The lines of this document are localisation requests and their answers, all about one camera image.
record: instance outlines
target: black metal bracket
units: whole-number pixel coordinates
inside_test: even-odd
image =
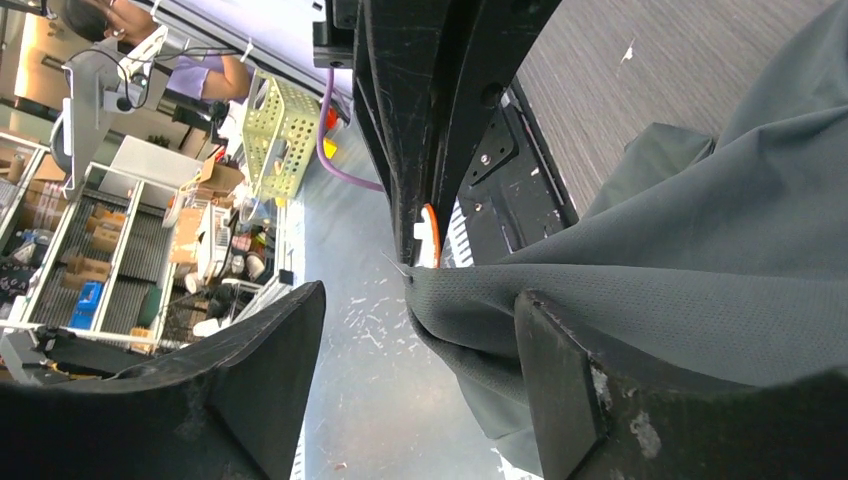
[[[526,99],[498,108],[457,194],[476,265],[503,257],[577,223],[556,166],[533,135]]]
[[[480,139],[558,4],[359,3],[355,114],[391,205],[401,262],[416,257],[412,229],[425,204],[435,209],[444,242]]]
[[[337,27],[336,4],[327,2],[324,6],[326,21],[312,24],[313,58],[316,67],[353,68],[353,24],[356,17],[343,14],[341,23],[350,24],[348,29]]]
[[[844,478],[848,372],[755,388],[670,365],[545,296],[515,329],[545,478]]]

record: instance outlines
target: person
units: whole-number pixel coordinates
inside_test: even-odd
[[[69,29],[90,42],[116,38],[122,53],[158,28],[150,13],[129,0],[64,0],[58,13]],[[198,100],[239,101],[247,97],[250,74],[234,55],[210,55],[202,61],[180,56],[167,88]]]

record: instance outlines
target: purple shirt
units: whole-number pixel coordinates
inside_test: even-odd
[[[178,57],[177,65],[168,80],[168,90],[202,100],[203,84],[209,72],[224,73],[224,62],[221,61],[221,57],[210,55],[202,61],[193,57]],[[247,72],[251,77],[253,76],[252,68],[248,67]],[[245,98],[233,100],[242,103]]]

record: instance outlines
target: gray carpet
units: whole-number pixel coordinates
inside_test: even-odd
[[[519,75],[577,211],[651,122],[716,135],[768,60],[831,3],[562,2]]]

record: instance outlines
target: dark hair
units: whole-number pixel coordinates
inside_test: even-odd
[[[59,18],[80,37],[89,42],[102,42],[109,19],[103,10],[89,0],[65,0]]]

